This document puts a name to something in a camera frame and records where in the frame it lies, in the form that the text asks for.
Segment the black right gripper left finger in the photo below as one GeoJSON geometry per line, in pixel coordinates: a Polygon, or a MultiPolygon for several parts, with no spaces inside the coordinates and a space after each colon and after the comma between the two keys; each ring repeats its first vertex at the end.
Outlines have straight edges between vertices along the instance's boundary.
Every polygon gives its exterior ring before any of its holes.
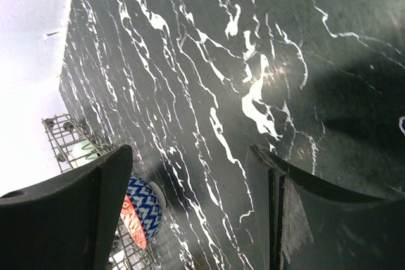
{"type": "Polygon", "coordinates": [[[1,197],[1,269],[106,269],[132,172],[122,145],[1,197]]]}

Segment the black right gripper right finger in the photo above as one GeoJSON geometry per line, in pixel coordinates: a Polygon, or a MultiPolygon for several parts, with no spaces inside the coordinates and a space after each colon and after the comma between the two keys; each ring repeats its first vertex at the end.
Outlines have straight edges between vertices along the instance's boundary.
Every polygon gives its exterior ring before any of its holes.
{"type": "Polygon", "coordinates": [[[248,149],[265,269],[403,269],[404,199],[358,193],[248,149]]]}

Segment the red geometric patterned bowl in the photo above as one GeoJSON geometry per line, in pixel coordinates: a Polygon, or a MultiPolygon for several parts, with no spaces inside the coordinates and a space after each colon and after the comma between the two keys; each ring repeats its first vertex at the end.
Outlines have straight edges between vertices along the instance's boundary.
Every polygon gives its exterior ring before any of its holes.
{"type": "Polygon", "coordinates": [[[146,249],[158,234],[166,198],[153,181],[131,176],[121,208],[120,217],[135,244],[146,249]]]}

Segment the pale green ceramic bowl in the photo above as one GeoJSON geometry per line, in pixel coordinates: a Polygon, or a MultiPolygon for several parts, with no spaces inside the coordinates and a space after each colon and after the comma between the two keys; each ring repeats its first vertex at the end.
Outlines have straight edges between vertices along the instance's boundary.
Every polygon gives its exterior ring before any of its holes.
{"type": "Polygon", "coordinates": [[[84,140],[73,146],[68,159],[73,168],[79,168],[91,163],[99,157],[100,155],[94,148],[94,145],[89,141],[84,140]]]}

